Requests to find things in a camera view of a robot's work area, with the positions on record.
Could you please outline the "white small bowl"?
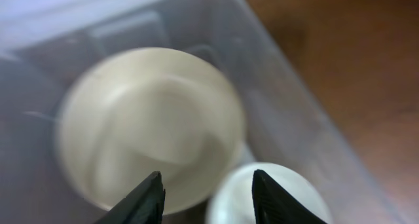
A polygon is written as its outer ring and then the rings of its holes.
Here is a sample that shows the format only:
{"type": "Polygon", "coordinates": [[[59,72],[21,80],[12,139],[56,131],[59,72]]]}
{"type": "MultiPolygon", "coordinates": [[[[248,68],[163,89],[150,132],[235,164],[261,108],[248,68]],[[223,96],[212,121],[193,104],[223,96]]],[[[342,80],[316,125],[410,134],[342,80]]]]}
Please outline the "white small bowl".
{"type": "Polygon", "coordinates": [[[307,179],[279,164],[253,162],[234,170],[223,180],[208,204],[206,223],[256,224],[251,186],[253,173],[258,169],[264,170],[324,222],[333,222],[324,199],[307,179]]]}

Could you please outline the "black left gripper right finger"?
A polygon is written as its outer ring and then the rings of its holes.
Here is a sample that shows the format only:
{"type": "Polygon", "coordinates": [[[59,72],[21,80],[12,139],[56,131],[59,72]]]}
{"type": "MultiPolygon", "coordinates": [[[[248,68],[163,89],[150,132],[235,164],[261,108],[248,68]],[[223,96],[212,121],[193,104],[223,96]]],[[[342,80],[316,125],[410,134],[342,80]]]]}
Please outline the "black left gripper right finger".
{"type": "Polygon", "coordinates": [[[254,171],[251,192],[256,224],[326,224],[264,170],[254,171]]]}

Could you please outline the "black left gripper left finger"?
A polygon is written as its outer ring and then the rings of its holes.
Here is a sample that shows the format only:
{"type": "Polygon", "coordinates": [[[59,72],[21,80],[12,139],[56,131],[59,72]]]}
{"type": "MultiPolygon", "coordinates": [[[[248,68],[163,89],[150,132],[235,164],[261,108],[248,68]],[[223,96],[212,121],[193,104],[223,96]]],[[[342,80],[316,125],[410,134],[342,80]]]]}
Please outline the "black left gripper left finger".
{"type": "Polygon", "coordinates": [[[154,171],[94,224],[161,224],[165,196],[162,174],[154,171]]]}

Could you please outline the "beige large bowl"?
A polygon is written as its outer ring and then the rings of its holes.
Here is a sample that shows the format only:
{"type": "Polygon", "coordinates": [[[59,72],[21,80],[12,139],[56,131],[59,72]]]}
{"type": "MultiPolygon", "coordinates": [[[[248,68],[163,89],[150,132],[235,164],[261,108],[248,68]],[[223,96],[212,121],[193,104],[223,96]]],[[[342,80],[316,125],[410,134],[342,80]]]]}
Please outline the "beige large bowl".
{"type": "Polygon", "coordinates": [[[110,210],[159,171],[165,214],[209,198],[237,165],[246,114],[213,64],[171,48],[135,48],[93,65],[67,91],[55,146],[70,186],[110,210]]]}

